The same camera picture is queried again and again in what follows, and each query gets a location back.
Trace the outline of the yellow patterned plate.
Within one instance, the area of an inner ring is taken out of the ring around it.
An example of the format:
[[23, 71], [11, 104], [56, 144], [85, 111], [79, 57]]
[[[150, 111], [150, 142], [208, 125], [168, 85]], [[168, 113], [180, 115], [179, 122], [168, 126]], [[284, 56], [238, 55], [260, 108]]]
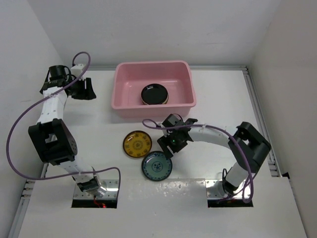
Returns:
[[134, 159], [145, 157], [152, 149], [152, 138], [144, 131], [135, 130], [123, 139], [124, 153]]

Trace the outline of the blue floral plate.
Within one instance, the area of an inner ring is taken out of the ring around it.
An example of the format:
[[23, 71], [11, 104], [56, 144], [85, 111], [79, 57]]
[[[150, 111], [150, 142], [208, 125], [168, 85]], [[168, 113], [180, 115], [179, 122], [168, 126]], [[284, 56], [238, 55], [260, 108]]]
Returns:
[[151, 181], [165, 180], [170, 176], [172, 169], [172, 160], [162, 151], [150, 152], [141, 163], [143, 175]]

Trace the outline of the black plate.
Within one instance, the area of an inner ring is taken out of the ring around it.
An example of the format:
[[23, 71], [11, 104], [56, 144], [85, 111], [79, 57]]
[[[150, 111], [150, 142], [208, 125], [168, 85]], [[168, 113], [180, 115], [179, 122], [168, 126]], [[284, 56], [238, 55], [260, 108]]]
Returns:
[[149, 84], [141, 91], [141, 100], [144, 105], [163, 105], [168, 99], [168, 90], [161, 84]]

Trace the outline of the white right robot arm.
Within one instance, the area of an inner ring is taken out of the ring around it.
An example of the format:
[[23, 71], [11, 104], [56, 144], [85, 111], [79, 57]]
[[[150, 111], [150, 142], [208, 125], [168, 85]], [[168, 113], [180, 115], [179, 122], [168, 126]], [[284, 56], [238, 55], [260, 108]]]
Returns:
[[271, 151], [271, 144], [245, 121], [237, 127], [216, 128], [197, 119], [183, 121], [172, 116], [161, 123], [160, 129], [163, 136], [157, 142], [169, 159], [188, 142], [206, 142], [231, 150], [236, 162], [217, 185], [218, 194], [223, 198], [233, 196], [244, 180], [252, 179]]

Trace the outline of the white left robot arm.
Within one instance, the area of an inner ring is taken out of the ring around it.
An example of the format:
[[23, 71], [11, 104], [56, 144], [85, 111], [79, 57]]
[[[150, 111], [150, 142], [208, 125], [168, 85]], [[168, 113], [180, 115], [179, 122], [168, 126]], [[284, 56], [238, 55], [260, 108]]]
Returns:
[[40, 90], [44, 101], [37, 123], [28, 128], [29, 136], [42, 162], [59, 166], [73, 177], [82, 192], [98, 196], [101, 183], [91, 166], [77, 158], [77, 144], [63, 121], [68, 97], [92, 100], [96, 95], [90, 78], [83, 78], [84, 64], [72, 68], [64, 65], [49, 67]]

